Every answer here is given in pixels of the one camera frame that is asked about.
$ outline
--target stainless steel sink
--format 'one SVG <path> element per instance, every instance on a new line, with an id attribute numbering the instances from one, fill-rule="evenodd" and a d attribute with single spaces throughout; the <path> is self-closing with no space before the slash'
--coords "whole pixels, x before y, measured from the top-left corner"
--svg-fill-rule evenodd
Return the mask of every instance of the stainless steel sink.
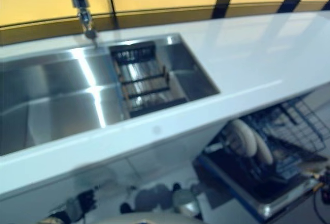
<path id="1" fill-rule="evenodd" d="M 0 155 L 219 93 L 179 35 L 21 58 L 0 70 Z"/>

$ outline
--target dishwasher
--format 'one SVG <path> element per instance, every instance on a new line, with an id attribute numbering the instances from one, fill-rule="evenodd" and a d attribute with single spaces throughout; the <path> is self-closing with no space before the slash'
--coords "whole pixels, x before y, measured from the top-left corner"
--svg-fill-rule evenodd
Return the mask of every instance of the dishwasher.
<path id="1" fill-rule="evenodd" d="M 310 196 L 330 129 L 300 96 L 229 122 L 197 158 L 260 222 Z"/>

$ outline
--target dish rack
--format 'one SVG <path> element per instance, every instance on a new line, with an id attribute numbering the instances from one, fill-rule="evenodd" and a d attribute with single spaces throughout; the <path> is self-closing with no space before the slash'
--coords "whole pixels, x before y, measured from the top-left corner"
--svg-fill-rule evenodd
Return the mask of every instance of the dish rack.
<path id="1" fill-rule="evenodd" d="M 187 101 L 178 82 L 158 59 L 154 42 L 110 48 L 130 117 Z"/>
<path id="2" fill-rule="evenodd" d="M 301 172 L 298 165 L 315 157 L 325 148 L 325 140 L 330 138 L 330 129 L 304 103 L 303 97 L 243 116 L 241 120 L 265 141 L 274 157 L 272 165 L 261 163 L 255 156 L 237 155 L 228 144 L 226 127 L 214 141 L 259 182 L 269 179 L 287 182 Z"/>

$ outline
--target faucet spout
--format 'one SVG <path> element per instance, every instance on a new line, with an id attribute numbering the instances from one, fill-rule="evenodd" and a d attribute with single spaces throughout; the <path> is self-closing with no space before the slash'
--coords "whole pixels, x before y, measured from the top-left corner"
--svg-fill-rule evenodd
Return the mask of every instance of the faucet spout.
<path id="1" fill-rule="evenodd" d="M 73 6 L 78 9 L 78 17 L 81 22 L 82 28 L 84 30 L 85 36 L 92 40 L 95 47 L 97 47 L 96 42 L 96 30 L 93 25 L 93 20 L 91 13 L 88 10 L 89 4 L 87 0 L 72 0 Z"/>

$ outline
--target metal basket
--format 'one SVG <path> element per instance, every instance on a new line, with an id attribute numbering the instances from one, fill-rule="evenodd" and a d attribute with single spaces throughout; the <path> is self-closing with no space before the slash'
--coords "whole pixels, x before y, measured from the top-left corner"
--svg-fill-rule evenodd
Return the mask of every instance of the metal basket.
<path id="1" fill-rule="evenodd" d="M 256 180 L 269 177 L 289 180 L 300 172 L 298 164 L 325 148 L 330 129 L 304 103 L 302 97 L 241 117 L 259 133 L 271 150 L 275 163 L 263 165 L 255 157 L 237 156 L 228 146 L 226 127 L 218 136 L 224 149 L 237 157 L 240 167 Z"/>

